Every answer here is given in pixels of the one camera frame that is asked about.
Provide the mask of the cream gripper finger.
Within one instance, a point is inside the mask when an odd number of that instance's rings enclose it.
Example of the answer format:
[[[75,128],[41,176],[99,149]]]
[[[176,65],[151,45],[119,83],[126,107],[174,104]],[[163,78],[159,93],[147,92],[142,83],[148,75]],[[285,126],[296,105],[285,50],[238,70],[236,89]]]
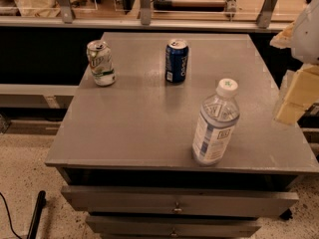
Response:
[[[294,23],[289,24],[285,29],[271,39],[270,45],[278,49],[290,48],[293,28]]]
[[[285,124],[296,124],[318,100],[319,66],[303,65],[296,72],[288,70],[280,86],[274,119]]]

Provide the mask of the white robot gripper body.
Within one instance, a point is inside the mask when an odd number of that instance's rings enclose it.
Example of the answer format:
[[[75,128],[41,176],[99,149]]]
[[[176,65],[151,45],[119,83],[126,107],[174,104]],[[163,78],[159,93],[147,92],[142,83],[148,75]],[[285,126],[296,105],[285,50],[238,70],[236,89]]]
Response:
[[[319,64],[319,0],[312,0],[295,21],[291,54],[302,63]]]

